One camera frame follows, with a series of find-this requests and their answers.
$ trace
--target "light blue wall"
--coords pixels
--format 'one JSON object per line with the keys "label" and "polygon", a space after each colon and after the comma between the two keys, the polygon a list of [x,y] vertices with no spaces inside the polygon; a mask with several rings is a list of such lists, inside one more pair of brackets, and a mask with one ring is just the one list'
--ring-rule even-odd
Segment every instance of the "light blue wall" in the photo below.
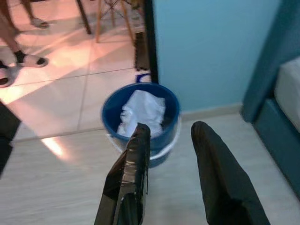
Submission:
{"label": "light blue wall", "polygon": [[281,0],[154,0],[159,82],[192,111],[241,103]]}

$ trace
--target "white mattress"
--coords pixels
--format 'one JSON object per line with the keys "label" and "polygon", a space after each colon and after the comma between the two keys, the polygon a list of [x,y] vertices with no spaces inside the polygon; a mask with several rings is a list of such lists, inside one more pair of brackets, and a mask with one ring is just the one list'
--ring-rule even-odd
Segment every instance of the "white mattress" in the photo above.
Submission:
{"label": "white mattress", "polygon": [[280,67],[275,98],[282,111],[300,132],[300,57]]}

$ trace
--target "chair leg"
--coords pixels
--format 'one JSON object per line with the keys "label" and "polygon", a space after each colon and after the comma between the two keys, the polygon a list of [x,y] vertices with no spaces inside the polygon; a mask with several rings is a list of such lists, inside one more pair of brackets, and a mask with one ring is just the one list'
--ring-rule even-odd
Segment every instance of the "chair leg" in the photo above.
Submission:
{"label": "chair leg", "polygon": [[120,0],[120,2],[121,2],[123,14],[124,14],[124,18],[125,18],[125,21],[126,21],[127,29],[128,29],[128,32],[129,32],[129,35],[130,35],[132,44],[134,45],[134,44],[135,44],[135,39],[134,39],[134,37],[133,37],[133,33],[132,33],[132,30],[131,30],[131,27],[130,27],[130,23],[129,23],[129,20],[128,20],[127,10],[126,10],[126,7],[125,7],[125,5],[124,5],[124,1],[123,1],[123,0]]}
{"label": "chair leg", "polygon": [[102,0],[98,0],[98,11],[97,11],[97,26],[96,26],[96,42],[99,42],[99,36],[101,32],[101,4]]}
{"label": "chair leg", "polygon": [[111,9],[111,18],[112,18],[112,25],[113,27],[116,26],[115,20],[114,20],[114,9]]}

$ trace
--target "black and white slide sandal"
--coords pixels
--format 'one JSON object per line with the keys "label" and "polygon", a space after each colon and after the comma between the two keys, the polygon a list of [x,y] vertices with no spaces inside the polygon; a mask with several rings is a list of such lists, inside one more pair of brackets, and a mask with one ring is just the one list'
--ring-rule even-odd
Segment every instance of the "black and white slide sandal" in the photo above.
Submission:
{"label": "black and white slide sandal", "polygon": [[13,82],[12,77],[10,76],[10,69],[0,68],[0,88],[5,88],[11,85]]}
{"label": "black and white slide sandal", "polygon": [[[42,64],[38,64],[38,61],[40,59],[44,60],[44,62]],[[19,62],[18,64],[22,67],[37,67],[37,68],[40,68],[40,67],[46,66],[48,64],[48,60],[45,59],[45,58],[41,58],[39,56],[36,56],[36,55],[26,55],[23,59],[23,62]]]}

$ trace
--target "white plastic bag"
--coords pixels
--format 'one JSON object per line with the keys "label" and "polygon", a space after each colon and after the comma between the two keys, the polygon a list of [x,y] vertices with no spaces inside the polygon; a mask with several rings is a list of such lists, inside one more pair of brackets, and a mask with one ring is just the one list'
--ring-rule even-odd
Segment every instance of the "white plastic bag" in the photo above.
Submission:
{"label": "white plastic bag", "polygon": [[146,91],[136,90],[122,107],[121,124],[117,133],[131,137],[137,123],[146,124],[151,131],[151,137],[159,136],[163,130],[161,123],[165,114],[165,99],[156,97]]}

